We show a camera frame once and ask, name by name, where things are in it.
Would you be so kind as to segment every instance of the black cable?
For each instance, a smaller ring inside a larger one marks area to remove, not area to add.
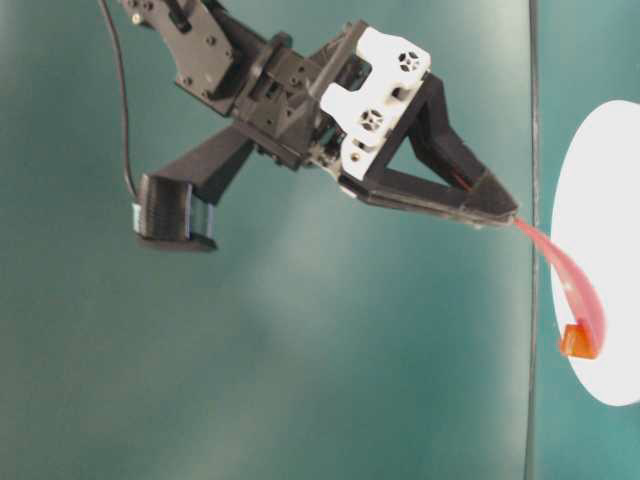
[[[122,147],[124,153],[124,181],[127,184],[127,189],[133,197],[134,201],[137,200],[138,195],[136,193],[136,187],[131,177],[131,159],[129,152],[129,101],[127,99],[127,84],[124,78],[124,62],[122,60],[122,48],[120,47],[120,40],[118,39],[118,32],[113,24],[113,18],[111,18],[111,12],[107,6],[106,0],[98,0],[98,5],[102,11],[102,16],[107,25],[107,30],[111,35],[111,44],[113,46],[113,53],[116,60],[116,68],[118,70],[118,81],[120,83],[120,99],[122,101]]]

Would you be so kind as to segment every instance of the red flexible strip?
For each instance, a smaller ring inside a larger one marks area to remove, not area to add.
[[[567,325],[560,351],[571,357],[595,359],[604,343],[606,321],[598,294],[578,265],[538,229],[521,218],[515,225],[533,241],[538,250],[553,265],[562,282],[571,312],[577,325]]]

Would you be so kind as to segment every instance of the white circular plate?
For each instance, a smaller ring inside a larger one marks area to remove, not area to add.
[[[640,105],[598,107],[578,129],[562,166],[551,239],[591,279],[607,319],[595,360],[570,358],[585,388],[612,406],[640,402]],[[552,273],[560,332],[575,323]]]

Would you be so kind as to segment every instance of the teal backdrop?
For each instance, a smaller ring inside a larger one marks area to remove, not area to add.
[[[139,175],[225,121],[172,85],[160,38],[111,4]],[[459,133],[531,216],[527,1],[226,4],[307,54],[359,18],[423,46]],[[543,8],[553,16],[551,2]],[[570,15],[549,19],[544,45]],[[598,48],[587,26],[571,28]],[[557,130],[545,148],[557,162],[596,98],[553,128],[552,97],[586,98],[583,75],[604,75],[587,63],[544,63],[558,82],[579,83],[545,85],[545,128]],[[0,478],[522,478],[532,257],[517,232],[367,207],[322,172],[255,155],[216,213],[219,252],[140,249],[112,52],[88,0],[0,2],[0,146]],[[573,400],[637,438],[638,412],[591,402],[546,340],[536,458],[551,463],[540,478],[574,478],[545,442],[550,430],[563,453],[565,441],[582,443],[545,415],[575,418]]]
[[[549,231],[560,168],[580,124],[610,100],[640,103],[640,2],[539,2],[540,216]],[[598,216],[606,214],[594,212],[594,228]],[[557,355],[558,338],[549,270],[543,265],[535,478],[640,478],[640,407],[612,408],[593,399]]]

